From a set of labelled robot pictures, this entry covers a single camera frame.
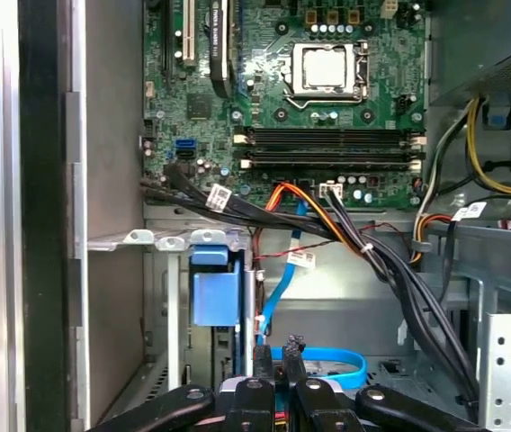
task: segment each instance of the sata port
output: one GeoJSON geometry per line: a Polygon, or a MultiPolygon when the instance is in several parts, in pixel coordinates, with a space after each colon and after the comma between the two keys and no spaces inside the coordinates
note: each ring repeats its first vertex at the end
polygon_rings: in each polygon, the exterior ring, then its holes
{"type": "Polygon", "coordinates": [[[178,159],[193,159],[195,158],[195,150],[176,150],[175,155],[178,159]]]}

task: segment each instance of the chip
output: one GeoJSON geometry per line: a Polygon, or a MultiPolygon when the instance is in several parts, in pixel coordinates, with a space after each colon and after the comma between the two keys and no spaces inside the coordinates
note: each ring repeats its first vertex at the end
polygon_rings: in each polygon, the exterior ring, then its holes
{"type": "Polygon", "coordinates": [[[318,13],[315,9],[306,12],[306,25],[311,26],[318,22],[318,13]]]}
{"type": "Polygon", "coordinates": [[[337,24],[339,21],[339,13],[337,11],[327,11],[327,23],[337,24]]]}
{"type": "Polygon", "coordinates": [[[349,11],[349,14],[347,15],[347,23],[351,25],[357,25],[361,21],[360,18],[360,11],[357,9],[352,9],[349,11]]]}
{"type": "Polygon", "coordinates": [[[211,118],[211,94],[188,94],[186,112],[188,120],[211,118]]]}

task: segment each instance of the yellow wire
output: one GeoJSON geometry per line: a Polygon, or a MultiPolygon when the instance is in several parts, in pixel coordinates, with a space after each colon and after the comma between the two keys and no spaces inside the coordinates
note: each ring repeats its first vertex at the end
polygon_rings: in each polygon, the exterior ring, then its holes
{"type": "Polygon", "coordinates": [[[468,138],[468,153],[470,155],[470,162],[473,166],[473,169],[476,171],[476,173],[480,176],[481,180],[483,182],[492,187],[493,189],[496,189],[497,191],[500,191],[504,194],[511,194],[511,186],[506,186],[504,184],[501,184],[492,178],[490,178],[486,173],[483,172],[481,169],[481,163],[478,158],[478,152],[476,148],[476,142],[475,142],[475,119],[476,114],[478,112],[478,109],[480,108],[480,99],[476,99],[473,103],[473,106],[470,108],[470,112],[468,113],[468,130],[467,130],[467,138],[468,138]]]}

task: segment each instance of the motherboard connector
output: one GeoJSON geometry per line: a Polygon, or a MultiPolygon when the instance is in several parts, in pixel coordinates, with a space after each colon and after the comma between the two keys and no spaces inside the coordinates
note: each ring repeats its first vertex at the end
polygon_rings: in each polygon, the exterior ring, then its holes
{"type": "Polygon", "coordinates": [[[381,4],[380,18],[390,20],[398,12],[398,0],[383,0],[381,4]]]}

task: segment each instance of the white connector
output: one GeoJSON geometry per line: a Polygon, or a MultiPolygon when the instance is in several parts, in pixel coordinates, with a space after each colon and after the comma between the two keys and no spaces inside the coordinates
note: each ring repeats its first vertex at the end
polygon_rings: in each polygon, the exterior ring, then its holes
{"type": "Polygon", "coordinates": [[[390,20],[398,11],[398,0],[383,0],[381,4],[380,18],[390,20]]]}
{"type": "Polygon", "coordinates": [[[328,191],[334,191],[336,197],[342,199],[344,197],[344,185],[334,181],[320,183],[318,186],[318,198],[326,198],[328,191]]]}

